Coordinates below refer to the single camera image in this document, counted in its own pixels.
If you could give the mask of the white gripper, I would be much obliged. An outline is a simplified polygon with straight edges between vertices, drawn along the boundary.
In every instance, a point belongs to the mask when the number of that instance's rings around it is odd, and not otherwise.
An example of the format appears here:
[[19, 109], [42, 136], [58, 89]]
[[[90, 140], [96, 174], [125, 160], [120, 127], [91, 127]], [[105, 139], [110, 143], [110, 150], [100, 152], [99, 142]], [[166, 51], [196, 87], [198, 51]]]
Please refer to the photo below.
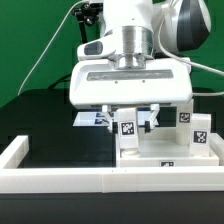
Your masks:
[[118, 133], [111, 106], [144, 107], [150, 104], [146, 133], [158, 124], [160, 105], [188, 103], [192, 96], [190, 68], [174, 59], [146, 62], [145, 69], [116, 70], [107, 59], [79, 62], [73, 69], [69, 99], [76, 108], [97, 108], [108, 122], [110, 133]]

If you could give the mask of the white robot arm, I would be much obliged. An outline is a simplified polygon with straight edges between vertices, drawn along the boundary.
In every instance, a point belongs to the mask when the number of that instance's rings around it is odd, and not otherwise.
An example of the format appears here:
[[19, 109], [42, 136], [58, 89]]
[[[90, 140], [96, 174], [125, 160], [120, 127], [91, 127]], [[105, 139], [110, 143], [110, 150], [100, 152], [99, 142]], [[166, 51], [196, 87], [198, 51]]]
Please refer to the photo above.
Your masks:
[[192, 99], [188, 58], [211, 32], [204, 0], [92, 0], [100, 37], [80, 45], [69, 98], [79, 109], [172, 106]]

